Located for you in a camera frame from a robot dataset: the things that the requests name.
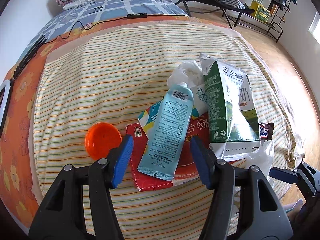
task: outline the orange floral sheet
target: orange floral sheet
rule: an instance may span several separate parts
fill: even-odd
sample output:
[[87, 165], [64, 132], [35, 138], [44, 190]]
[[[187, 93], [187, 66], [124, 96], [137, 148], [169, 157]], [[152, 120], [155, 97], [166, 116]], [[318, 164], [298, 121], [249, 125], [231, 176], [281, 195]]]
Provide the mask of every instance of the orange floral sheet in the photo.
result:
[[[101, 23], [90, 30], [75, 29], [68, 39], [58, 38], [56, 41], [42, 46], [35, 57], [30, 60], [13, 85], [11, 101], [8, 109], [5, 126], [0, 139], [0, 197], [10, 212], [23, 225], [30, 227], [38, 209], [38, 203], [32, 193], [32, 176], [30, 169], [28, 135], [30, 118], [33, 111], [37, 86], [49, 52], [81, 36], [95, 33], [99, 30], [139, 22], [163, 20], [182, 20], [214, 24], [207, 20], [199, 20], [186, 16], [150, 16], [143, 19], [122, 19], [114, 22]], [[10, 79], [18, 64], [6, 75]]]

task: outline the bed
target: bed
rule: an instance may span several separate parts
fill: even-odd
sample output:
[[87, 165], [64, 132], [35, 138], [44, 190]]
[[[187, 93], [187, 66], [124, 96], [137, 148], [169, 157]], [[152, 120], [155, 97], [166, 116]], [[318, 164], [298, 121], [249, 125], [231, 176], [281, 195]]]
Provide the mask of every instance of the bed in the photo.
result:
[[[142, 12], [161, 15], [103, 22]], [[76, 23], [70, 32], [78, 20], [86, 27], [101, 23], [90, 30]], [[126, 124], [162, 98], [172, 70], [200, 52], [247, 71], [259, 120], [276, 124], [273, 165], [294, 168], [304, 156], [290, 106], [250, 44], [236, 31], [188, 17], [170, 0], [94, 0], [63, 11], [25, 52], [42, 34], [49, 41], [68, 38], [42, 46], [16, 80], [0, 140], [0, 196], [26, 228], [65, 164], [93, 163], [84, 150], [87, 129], [106, 121], [124, 135]], [[288, 189], [284, 182], [274, 185], [279, 198]], [[212, 197], [200, 181], [138, 192], [129, 169], [110, 193], [125, 239], [197, 239]], [[94, 234], [87, 188], [84, 213]]]

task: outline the blue gripper pad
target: blue gripper pad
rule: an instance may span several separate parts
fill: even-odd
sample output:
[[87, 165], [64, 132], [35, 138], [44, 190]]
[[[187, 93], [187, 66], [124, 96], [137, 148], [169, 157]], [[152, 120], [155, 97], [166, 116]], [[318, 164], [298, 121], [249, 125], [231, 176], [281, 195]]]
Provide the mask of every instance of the blue gripper pad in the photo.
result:
[[129, 139], [126, 141], [122, 141], [121, 145], [119, 146], [119, 150], [121, 152], [119, 153], [119, 157], [114, 166], [113, 179], [111, 181], [114, 188], [116, 188], [122, 182], [125, 170], [127, 169], [128, 162], [133, 151], [132, 136], [129, 136]]
[[200, 149], [202, 148], [201, 146], [204, 148], [204, 146], [202, 145], [202, 142], [199, 141], [199, 139], [196, 140], [195, 137], [191, 139], [191, 144], [190, 144], [191, 154], [192, 154], [193, 160], [195, 161], [197, 170], [199, 172], [201, 182], [203, 185], [207, 187], [207, 189], [210, 189], [211, 188], [210, 169]]

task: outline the barcode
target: barcode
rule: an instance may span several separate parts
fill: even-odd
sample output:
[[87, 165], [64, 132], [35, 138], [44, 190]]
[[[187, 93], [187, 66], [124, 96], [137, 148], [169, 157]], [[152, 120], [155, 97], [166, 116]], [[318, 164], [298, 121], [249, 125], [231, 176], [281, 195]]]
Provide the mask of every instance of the barcode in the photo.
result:
[[180, 91], [178, 91], [178, 90], [175, 90], [174, 92], [173, 92], [173, 96], [175, 97], [175, 98], [179, 98], [179, 99], [181, 99], [181, 100], [185, 100], [186, 99], [186, 97], [187, 97], [187, 95], [186, 94], [184, 94], [184, 93], [182, 93], [182, 92], [180, 92]]

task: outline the window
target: window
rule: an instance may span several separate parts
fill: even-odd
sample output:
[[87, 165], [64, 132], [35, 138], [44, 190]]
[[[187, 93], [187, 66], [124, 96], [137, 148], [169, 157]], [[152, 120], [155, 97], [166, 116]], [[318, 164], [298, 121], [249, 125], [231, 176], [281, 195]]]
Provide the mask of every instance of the window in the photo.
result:
[[309, 31], [314, 36], [314, 38], [320, 43], [320, 15], [317, 12], [313, 22], [310, 26]]

